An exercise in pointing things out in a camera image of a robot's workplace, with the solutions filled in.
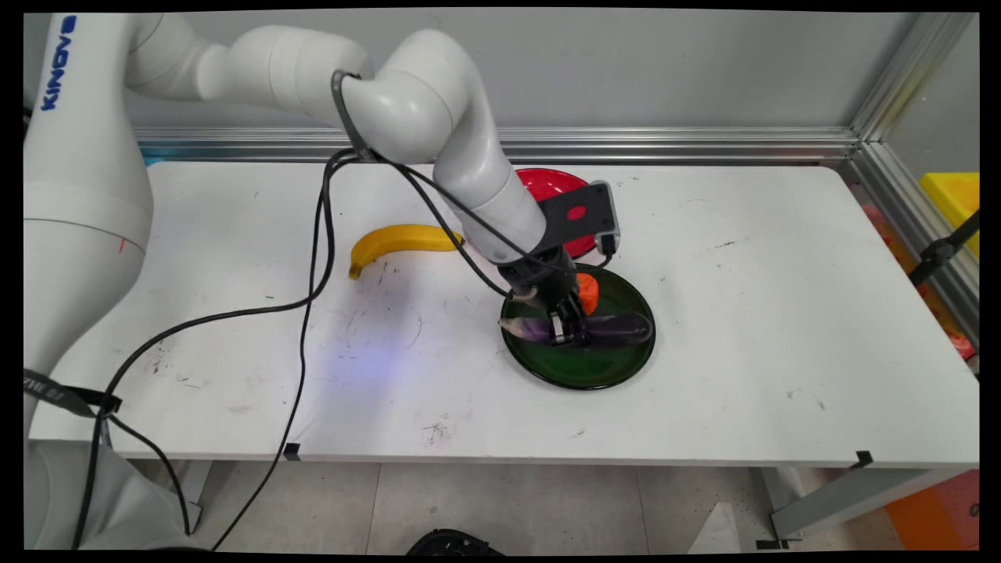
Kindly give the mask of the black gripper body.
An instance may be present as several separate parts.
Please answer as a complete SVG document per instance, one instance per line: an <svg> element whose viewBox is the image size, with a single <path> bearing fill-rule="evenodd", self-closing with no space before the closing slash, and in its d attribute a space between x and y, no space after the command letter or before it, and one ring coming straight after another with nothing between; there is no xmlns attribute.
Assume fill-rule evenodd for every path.
<svg viewBox="0 0 1001 563"><path fill-rule="evenodd" d="M511 286L510 299L533 309L556 311L566 307L583 310L578 268L565 247L553 247L535 255L535 260L521 259L497 267L500 277Z"/></svg>

